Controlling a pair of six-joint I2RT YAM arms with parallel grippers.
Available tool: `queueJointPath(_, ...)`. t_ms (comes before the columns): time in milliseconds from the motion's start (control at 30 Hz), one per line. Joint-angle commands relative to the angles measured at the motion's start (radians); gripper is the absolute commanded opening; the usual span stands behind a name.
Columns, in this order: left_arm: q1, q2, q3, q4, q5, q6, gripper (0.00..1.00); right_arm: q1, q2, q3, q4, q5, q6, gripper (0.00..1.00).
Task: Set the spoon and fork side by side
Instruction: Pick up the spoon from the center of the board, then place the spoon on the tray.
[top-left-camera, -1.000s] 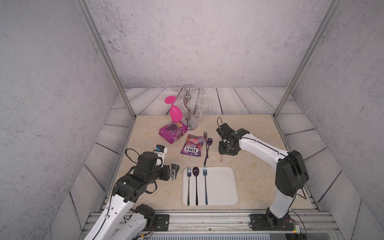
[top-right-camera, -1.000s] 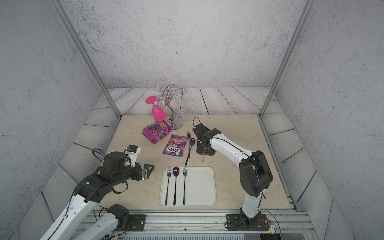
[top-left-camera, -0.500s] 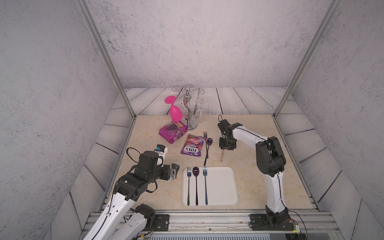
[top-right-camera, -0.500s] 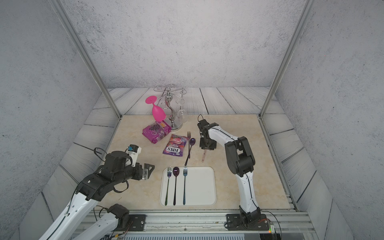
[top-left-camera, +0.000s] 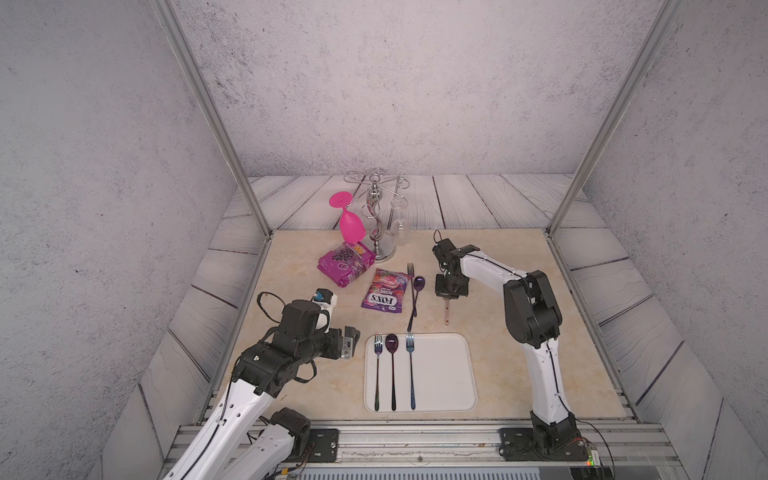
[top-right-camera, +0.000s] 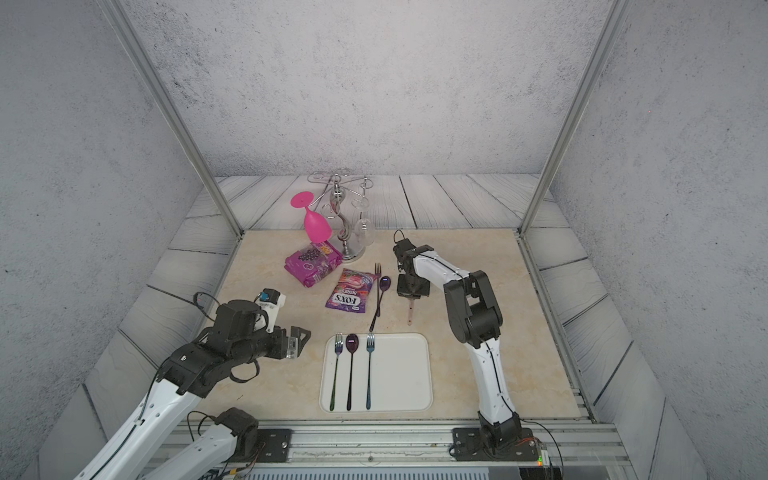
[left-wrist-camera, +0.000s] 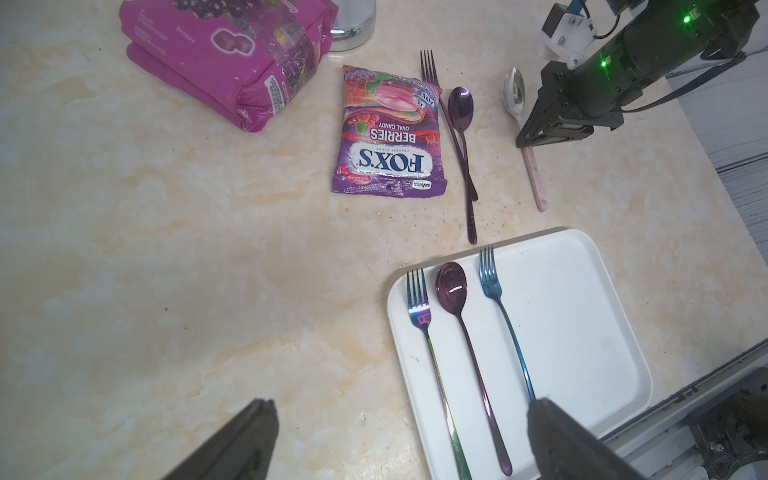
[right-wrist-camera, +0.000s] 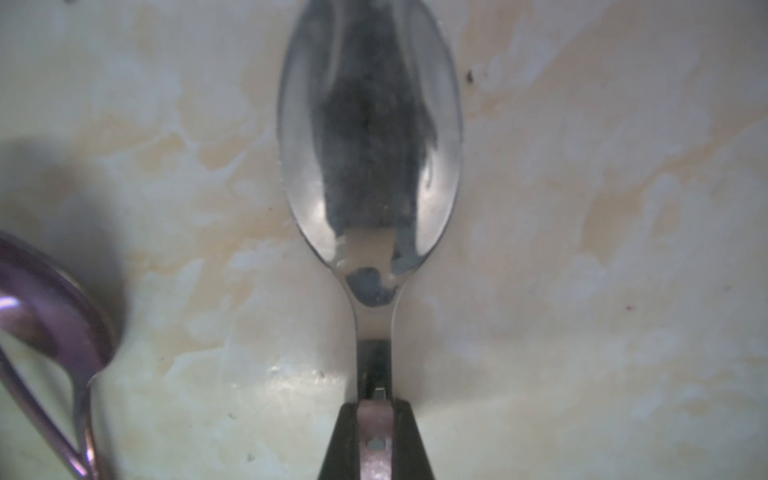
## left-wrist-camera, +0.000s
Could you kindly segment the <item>dark purple fork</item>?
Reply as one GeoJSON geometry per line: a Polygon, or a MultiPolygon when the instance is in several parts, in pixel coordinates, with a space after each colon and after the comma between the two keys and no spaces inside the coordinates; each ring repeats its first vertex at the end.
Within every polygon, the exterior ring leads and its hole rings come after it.
{"type": "MultiPolygon", "coordinates": [[[[420,51],[420,65],[421,65],[422,79],[436,87],[440,87],[439,79],[436,72],[434,55],[431,50],[420,51]]],[[[457,159],[459,161],[462,174],[465,176],[465,179],[468,181],[470,198],[473,202],[476,202],[479,200],[479,197],[468,171],[468,162],[465,158],[463,147],[461,146],[456,136],[456,131],[453,125],[453,121],[450,118],[448,108],[442,98],[439,99],[439,104],[440,104],[443,116],[445,117],[445,121],[447,123],[448,131],[450,132],[452,142],[454,144],[454,150],[457,155],[457,159]]]]}

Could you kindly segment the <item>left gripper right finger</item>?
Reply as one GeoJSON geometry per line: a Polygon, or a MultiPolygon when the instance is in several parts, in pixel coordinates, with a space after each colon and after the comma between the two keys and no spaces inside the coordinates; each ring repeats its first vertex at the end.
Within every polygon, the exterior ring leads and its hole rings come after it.
{"type": "Polygon", "coordinates": [[[642,479],[555,402],[531,401],[527,421],[541,479],[642,479]]]}

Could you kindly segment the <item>dark purple spoon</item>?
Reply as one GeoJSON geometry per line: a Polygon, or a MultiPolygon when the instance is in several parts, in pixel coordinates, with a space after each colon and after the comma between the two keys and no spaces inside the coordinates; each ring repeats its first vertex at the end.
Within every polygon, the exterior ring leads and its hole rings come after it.
{"type": "Polygon", "coordinates": [[[470,173],[467,141],[465,137],[465,131],[472,123],[474,115],[474,100],[471,92],[463,86],[455,87],[450,95],[448,101],[448,115],[452,123],[452,127],[458,133],[460,139],[460,153],[463,162],[463,175],[467,186],[467,234],[468,240],[472,245],[475,245],[478,241],[474,203],[479,200],[479,196],[472,180],[470,173]]]}
{"type": "Polygon", "coordinates": [[[437,270],[435,288],[440,305],[444,310],[457,319],[459,326],[461,327],[474,368],[496,457],[502,473],[505,476],[510,477],[513,474],[513,465],[488,396],[469,331],[462,317],[462,312],[468,297],[468,283],[463,267],[453,261],[441,265],[437,270]]]}

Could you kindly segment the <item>rainbow green fork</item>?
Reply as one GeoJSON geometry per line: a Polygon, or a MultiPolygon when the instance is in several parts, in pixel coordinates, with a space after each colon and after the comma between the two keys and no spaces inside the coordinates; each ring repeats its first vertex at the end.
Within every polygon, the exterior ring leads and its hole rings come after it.
{"type": "Polygon", "coordinates": [[[469,465],[464,453],[463,446],[461,444],[457,427],[455,425],[450,404],[444,390],[437,356],[429,334],[432,314],[429,303],[426,276],[423,269],[415,269],[406,273],[406,301],[411,323],[414,327],[423,333],[427,347],[429,349],[432,369],[443,406],[444,417],[452,445],[458,476],[460,479],[471,479],[472,476],[470,473],[469,465]]]}

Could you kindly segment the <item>silver spoon pink handle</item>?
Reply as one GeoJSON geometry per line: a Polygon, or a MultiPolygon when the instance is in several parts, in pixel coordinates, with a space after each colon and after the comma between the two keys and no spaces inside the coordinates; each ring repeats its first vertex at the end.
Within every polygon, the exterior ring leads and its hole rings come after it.
{"type": "MultiPolygon", "coordinates": [[[[519,129],[522,129],[525,107],[525,84],[521,72],[515,67],[507,72],[504,79],[503,104],[506,111],[516,121],[519,129]]],[[[545,212],[548,210],[548,202],[533,149],[525,147],[521,149],[521,152],[536,206],[540,212],[545,212]]]]}

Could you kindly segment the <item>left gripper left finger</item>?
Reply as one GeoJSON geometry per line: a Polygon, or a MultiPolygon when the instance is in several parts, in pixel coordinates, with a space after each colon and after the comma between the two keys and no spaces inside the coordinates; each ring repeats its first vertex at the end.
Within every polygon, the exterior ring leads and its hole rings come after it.
{"type": "Polygon", "coordinates": [[[265,479],[278,432],[274,401],[254,399],[165,479],[265,479]]]}

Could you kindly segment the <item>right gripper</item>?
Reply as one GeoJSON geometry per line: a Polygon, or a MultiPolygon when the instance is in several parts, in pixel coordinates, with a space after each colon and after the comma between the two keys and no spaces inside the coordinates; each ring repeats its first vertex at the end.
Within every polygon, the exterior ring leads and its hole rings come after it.
{"type": "Polygon", "coordinates": [[[622,30],[575,70],[549,62],[516,145],[582,140],[595,127],[612,130],[645,88],[699,56],[714,62],[699,77],[659,99],[667,103],[745,60],[759,12],[753,1],[648,1],[622,30]]]}

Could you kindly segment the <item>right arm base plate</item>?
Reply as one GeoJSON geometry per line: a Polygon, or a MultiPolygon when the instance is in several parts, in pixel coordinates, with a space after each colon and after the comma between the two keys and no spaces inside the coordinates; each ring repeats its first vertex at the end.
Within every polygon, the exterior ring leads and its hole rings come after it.
{"type": "Polygon", "coordinates": [[[729,479],[767,459],[767,369],[761,367],[689,417],[707,474],[729,479]]]}

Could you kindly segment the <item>white rectangular tray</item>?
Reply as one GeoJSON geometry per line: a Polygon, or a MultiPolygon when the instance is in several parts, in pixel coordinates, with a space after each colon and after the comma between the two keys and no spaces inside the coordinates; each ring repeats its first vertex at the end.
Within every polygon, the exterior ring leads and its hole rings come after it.
{"type": "MultiPolygon", "coordinates": [[[[576,229],[494,246],[502,301],[521,345],[535,394],[552,400],[601,437],[644,410],[652,379],[594,241],[576,229]]],[[[527,436],[528,397],[504,318],[479,280],[479,251],[455,254],[468,283],[462,317],[517,479],[539,472],[527,436]]],[[[457,319],[429,293],[429,334],[461,444],[475,479],[500,469],[478,383],[457,319]]],[[[429,472],[458,477],[431,356],[413,326],[406,274],[386,295],[387,316],[429,472]]]]}

